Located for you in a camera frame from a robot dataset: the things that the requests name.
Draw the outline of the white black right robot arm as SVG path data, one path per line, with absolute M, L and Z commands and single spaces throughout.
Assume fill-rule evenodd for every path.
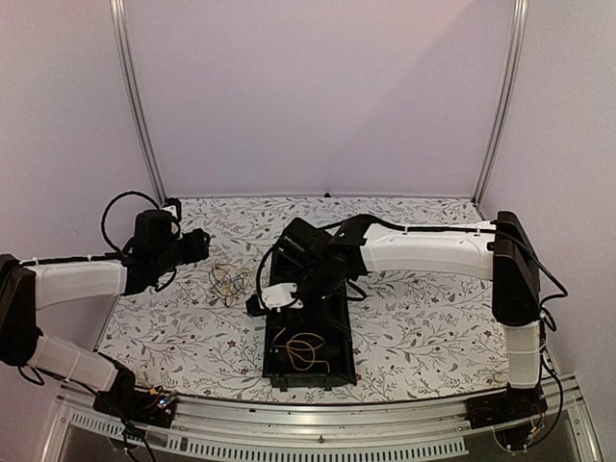
M 518 217 L 459 226 L 403 225 L 357 215 L 315 227 L 287 225 L 273 247 L 271 280 L 262 304 L 273 309 L 321 307 L 346 282 L 385 270 L 455 273 L 493 283 L 492 314 L 503 328 L 509 378 L 494 398 L 471 398 L 471 416 L 492 423 L 544 413 L 541 387 L 545 330 L 552 316 L 540 295 L 540 262 Z

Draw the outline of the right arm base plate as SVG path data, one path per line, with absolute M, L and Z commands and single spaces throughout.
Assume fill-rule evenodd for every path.
M 464 404 L 466 420 L 472 429 L 506 424 L 543 414 L 548 410 L 541 385 L 529 389 L 517 389 L 507 385 L 502 392 L 468 398 Z

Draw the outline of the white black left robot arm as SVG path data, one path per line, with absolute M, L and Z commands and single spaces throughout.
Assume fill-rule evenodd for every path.
M 100 353 L 46 335 L 38 311 L 101 296 L 138 295 L 166 288 L 180 266 L 209 256 L 211 237 L 200 228 L 181 228 L 182 204 L 172 198 L 154 203 L 135 218 L 133 236 L 108 253 L 52 259 L 1 257 L 1 361 L 75 382 L 111 412 L 136 417 L 143 408 L 136 378 L 126 367 Z

